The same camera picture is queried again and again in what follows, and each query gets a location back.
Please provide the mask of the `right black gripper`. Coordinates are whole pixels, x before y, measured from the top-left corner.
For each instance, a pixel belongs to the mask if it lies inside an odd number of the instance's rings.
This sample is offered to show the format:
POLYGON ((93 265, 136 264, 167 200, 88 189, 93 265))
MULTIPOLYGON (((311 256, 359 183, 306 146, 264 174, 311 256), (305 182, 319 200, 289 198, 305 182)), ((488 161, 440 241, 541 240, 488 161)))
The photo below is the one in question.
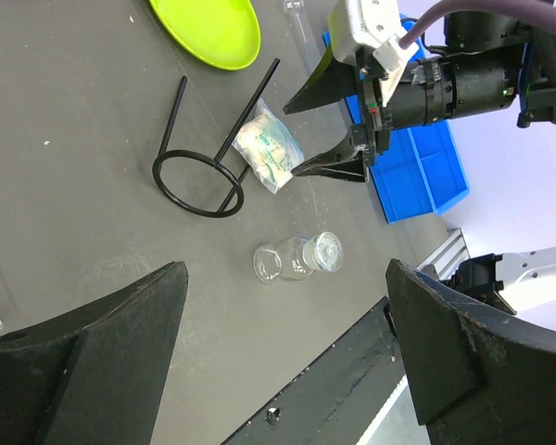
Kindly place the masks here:
POLYGON ((313 73, 284 105, 286 115, 321 108, 357 94, 361 124, 330 150, 296 166, 294 177, 321 176, 352 183, 365 183, 365 167, 371 167, 390 145, 384 106, 377 79, 366 69, 339 62, 326 50, 313 73))

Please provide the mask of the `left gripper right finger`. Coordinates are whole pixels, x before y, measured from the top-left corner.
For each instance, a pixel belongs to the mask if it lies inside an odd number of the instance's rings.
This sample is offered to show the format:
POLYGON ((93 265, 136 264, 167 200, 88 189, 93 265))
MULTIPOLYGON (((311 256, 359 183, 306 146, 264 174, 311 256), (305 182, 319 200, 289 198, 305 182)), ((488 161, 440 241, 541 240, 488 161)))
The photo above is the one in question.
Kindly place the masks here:
POLYGON ((556 444, 556 332, 393 259, 385 273, 417 421, 433 444, 556 444))

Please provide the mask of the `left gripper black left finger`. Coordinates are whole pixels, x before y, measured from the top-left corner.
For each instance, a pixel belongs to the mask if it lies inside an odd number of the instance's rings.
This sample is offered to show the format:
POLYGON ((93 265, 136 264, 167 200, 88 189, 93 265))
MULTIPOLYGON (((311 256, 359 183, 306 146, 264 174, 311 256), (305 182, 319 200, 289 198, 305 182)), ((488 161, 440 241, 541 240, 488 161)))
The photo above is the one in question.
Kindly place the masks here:
POLYGON ((184 262, 0 337, 0 444, 147 444, 180 329, 184 262))

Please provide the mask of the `clear plastic bag with contents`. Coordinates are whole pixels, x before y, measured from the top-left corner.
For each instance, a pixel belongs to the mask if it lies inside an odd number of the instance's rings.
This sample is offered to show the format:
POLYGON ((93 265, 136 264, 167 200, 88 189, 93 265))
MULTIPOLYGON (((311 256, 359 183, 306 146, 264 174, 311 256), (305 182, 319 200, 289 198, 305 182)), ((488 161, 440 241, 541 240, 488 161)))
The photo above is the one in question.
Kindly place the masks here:
POLYGON ((240 128, 232 146, 274 195, 293 178, 292 170, 304 161, 297 139, 262 98, 257 101, 254 118, 240 128))

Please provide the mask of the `small clear round dish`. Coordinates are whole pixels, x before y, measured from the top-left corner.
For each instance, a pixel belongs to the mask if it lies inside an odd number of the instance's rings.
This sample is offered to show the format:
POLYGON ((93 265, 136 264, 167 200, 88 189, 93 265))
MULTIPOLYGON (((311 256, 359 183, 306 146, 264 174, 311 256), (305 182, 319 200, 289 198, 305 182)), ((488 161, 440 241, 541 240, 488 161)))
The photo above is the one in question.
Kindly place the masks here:
POLYGON ((335 273, 343 263, 340 239, 331 232, 313 237, 294 236, 259 246, 253 269, 260 281, 304 280, 315 272, 335 273))

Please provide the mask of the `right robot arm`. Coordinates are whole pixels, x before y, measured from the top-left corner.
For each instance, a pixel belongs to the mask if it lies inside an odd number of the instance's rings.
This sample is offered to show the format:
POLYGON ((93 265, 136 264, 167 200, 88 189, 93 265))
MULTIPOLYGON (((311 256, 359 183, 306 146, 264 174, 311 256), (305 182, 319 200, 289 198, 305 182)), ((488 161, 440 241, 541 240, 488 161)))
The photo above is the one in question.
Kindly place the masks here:
POLYGON ((556 6, 440 1, 405 28, 394 1, 340 1, 321 61, 284 106, 295 114, 354 95, 360 122, 296 176, 363 182, 396 130, 494 112, 556 125, 556 6))

